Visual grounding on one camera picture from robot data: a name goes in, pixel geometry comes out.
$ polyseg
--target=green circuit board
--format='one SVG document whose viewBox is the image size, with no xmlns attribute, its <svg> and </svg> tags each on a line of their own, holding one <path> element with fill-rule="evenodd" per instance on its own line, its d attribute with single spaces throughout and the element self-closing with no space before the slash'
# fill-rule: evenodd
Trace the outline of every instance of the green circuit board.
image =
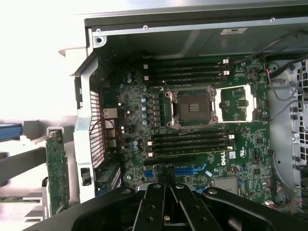
<svg viewBox="0 0 308 231">
<path fill-rule="evenodd" d="M 60 130 L 51 131 L 46 140 L 46 165 L 48 170 L 50 215 L 54 216 L 68 209 L 69 179 L 67 157 Z"/>
<path fill-rule="evenodd" d="M 118 143 L 124 184 L 136 189 L 142 183 L 154 182 L 157 171 L 154 168 L 161 166 L 172 166 L 179 170 L 193 167 L 198 169 L 193 174 L 175 174 L 176 181 L 192 184 L 197 190 L 209 186 L 221 187 L 259 203 L 272 198 L 271 161 L 267 152 L 270 148 L 270 127 L 265 61 L 256 59 L 237 65 L 227 63 L 225 70 L 228 72 L 225 76 L 221 72 L 217 81 L 210 74 L 205 81 L 203 77 L 207 74 L 201 73 L 201 79 L 199 76 L 192 76 L 192 70 L 195 74 L 200 65 L 221 64 L 224 59 L 231 63 L 242 58 L 243 56 L 145 60 L 134 66 L 115 68 L 110 86 L 103 90 L 103 106 L 118 108 L 116 129 L 121 134 L 120 127 L 125 128 L 121 134 L 124 142 Z M 173 73 L 179 68 L 180 82 L 177 82 L 174 79 L 179 76 Z M 209 113 L 218 100 L 217 96 L 215 100 L 204 104 L 211 96 L 209 86 L 216 91 L 222 89 L 219 93 L 221 102 L 216 105 L 216 109 L 221 109 L 224 121 L 217 122 L 220 119 Z M 248 91 L 251 92 L 255 105 L 253 112 L 249 113 L 247 108 L 252 101 L 247 100 Z M 171 98 L 167 97 L 168 92 L 180 95 L 178 104 L 182 102 L 185 107 L 175 107 Z M 191 99 L 196 103 L 185 103 Z M 169 126 L 176 110 L 181 115 L 180 129 Z M 191 113 L 194 111 L 203 111 L 204 114 Z M 198 136 L 208 137 L 210 133 L 222 131 L 224 136 L 217 140 L 219 145 L 215 146 L 210 143 L 211 140 L 205 138 L 202 143 L 205 146 L 198 146 Z M 183 141 L 172 144 L 173 140 L 182 137 L 187 137 L 189 142 L 183 138 Z M 153 151 L 154 144 L 151 146 L 149 141 L 156 142 L 160 145 L 159 148 Z M 164 150 L 166 145 L 170 148 L 167 151 Z M 145 164 L 149 159 L 159 160 L 159 164 Z"/>
</svg>

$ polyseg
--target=metal mesh grille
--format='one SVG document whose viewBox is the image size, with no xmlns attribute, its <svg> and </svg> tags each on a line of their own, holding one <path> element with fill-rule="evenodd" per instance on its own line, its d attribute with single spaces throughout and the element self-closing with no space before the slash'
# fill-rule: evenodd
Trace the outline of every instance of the metal mesh grille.
<svg viewBox="0 0 308 231">
<path fill-rule="evenodd" d="M 308 93 L 308 74 L 306 71 L 305 62 L 302 62 L 303 78 L 299 84 L 303 90 Z M 300 68 L 297 70 L 297 80 L 299 80 Z M 303 100 L 302 95 L 298 92 L 298 99 Z M 302 112 L 301 104 L 298 104 L 299 111 Z M 303 117 L 299 117 L 299 142 L 300 142 L 300 157 L 308 161 L 308 132 L 305 132 Z"/>
<path fill-rule="evenodd" d="M 103 127 L 99 94 L 90 91 L 92 120 L 90 126 L 90 145 L 93 168 L 104 161 Z"/>
</svg>

